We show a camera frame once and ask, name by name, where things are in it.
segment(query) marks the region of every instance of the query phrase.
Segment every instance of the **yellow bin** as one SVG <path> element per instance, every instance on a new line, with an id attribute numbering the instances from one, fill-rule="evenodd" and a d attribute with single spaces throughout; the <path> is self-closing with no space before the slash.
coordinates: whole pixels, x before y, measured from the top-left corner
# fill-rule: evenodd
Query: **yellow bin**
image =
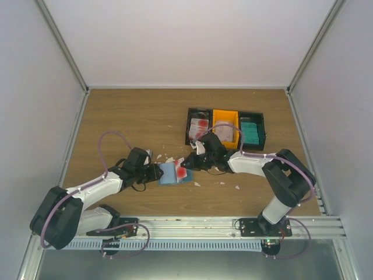
<path id="1" fill-rule="evenodd" d="M 212 126 L 215 125 L 216 121 L 229 121 L 238 128 L 238 111 L 225 111 L 225 110 L 213 110 L 212 117 Z M 227 149 L 237 149 L 238 139 L 240 138 L 240 133 L 238 130 L 233 130 L 233 142 L 224 142 L 221 143 Z"/>

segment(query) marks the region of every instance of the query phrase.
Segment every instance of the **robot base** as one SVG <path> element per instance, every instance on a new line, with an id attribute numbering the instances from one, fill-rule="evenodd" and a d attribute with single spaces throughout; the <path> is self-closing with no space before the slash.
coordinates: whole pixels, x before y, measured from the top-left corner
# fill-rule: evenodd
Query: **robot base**
<path id="1" fill-rule="evenodd" d="M 273 230 L 270 232 L 264 233 L 262 228 L 259 226 L 258 218 L 241 218 L 240 222 L 240 232 L 242 237 L 282 237 L 281 229 L 285 234 L 285 237 L 292 236 L 290 222 L 285 221 L 283 223 L 279 222 L 275 225 Z"/>

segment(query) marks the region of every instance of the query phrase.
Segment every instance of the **compartment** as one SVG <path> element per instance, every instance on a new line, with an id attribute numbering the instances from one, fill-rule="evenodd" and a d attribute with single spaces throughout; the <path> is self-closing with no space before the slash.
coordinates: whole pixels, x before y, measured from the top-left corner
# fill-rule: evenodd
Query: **compartment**
<path id="1" fill-rule="evenodd" d="M 189 108 L 188 109 L 188 118 L 186 122 L 186 130 L 185 130 L 185 144 L 189 145 L 190 141 L 193 139 L 194 133 L 192 135 L 189 135 L 189 130 L 191 129 L 191 122 L 192 119 L 198 119 L 198 120 L 207 120 L 208 124 L 206 129 L 212 127 L 213 122 L 213 110 L 211 109 L 201 109 L 201 108 Z"/>
<path id="2" fill-rule="evenodd" d="M 212 119 L 212 126 L 216 125 L 219 121 L 228 121 L 232 123 L 232 125 L 238 127 L 238 111 L 225 111 L 225 110 L 213 110 L 213 119 Z M 222 141 L 221 143 L 227 149 L 236 149 L 238 146 L 238 141 L 240 138 L 240 133 L 238 130 L 233 129 L 233 141 Z"/>
<path id="3" fill-rule="evenodd" d="M 238 127 L 245 135 L 244 149 L 262 151 L 266 142 L 263 114 L 238 112 L 238 123 Z M 238 147 L 240 147 L 241 141 L 242 137 L 240 136 Z"/>

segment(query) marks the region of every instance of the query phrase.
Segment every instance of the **black bin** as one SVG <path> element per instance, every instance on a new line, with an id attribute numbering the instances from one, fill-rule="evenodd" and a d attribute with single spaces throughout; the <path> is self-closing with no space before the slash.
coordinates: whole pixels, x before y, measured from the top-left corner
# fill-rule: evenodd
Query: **black bin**
<path id="1" fill-rule="evenodd" d="M 242 130 L 241 122 L 255 123 L 258 131 L 259 144 L 244 143 L 243 148 L 247 150 L 264 150 L 266 142 L 266 131 L 264 129 L 264 117 L 262 113 L 238 112 L 239 129 Z M 238 148 L 241 146 L 242 136 L 238 141 Z"/>

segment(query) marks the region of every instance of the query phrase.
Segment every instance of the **black mounting plate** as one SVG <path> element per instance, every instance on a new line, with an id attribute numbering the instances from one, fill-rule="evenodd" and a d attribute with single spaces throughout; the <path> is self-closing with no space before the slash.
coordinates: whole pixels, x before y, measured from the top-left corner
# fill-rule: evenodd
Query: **black mounting plate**
<path id="1" fill-rule="evenodd" d="M 273 230 L 271 234 L 264 234 L 262 229 L 259 227 L 258 218 L 241 218 L 240 222 L 240 232 L 242 237 L 282 237 L 280 229 L 283 229 L 285 237 L 292 236 L 291 228 L 287 229 L 287 226 L 290 226 L 290 221 L 285 220 L 283 223 L 279 223 L 276 230 Z"/>
<path id="2" fill-rule="evenodd" d="M 124 225 L 125 223 L 139 223 L 139 219 L 138 218 L 120 217 L 119 218 L 119 225 Z M 129 228 L 128 227 L 123 227 L 122 232 L 125 232 L 126 230 L 129 231 Z M 135 229 L 132 229 L 130 234 L 126 235 L 126 237 L 136 236 L 137 233 L 138 233 L 138 229 L 136 227 Z M 110 231 L 110 232 L 96 232 L 95 230 L 92 230 L 91 232 L 87 232 L 86 234 L 87 234 L 87 236 L 113 236 L 114 235 L 113 231 Z"/>

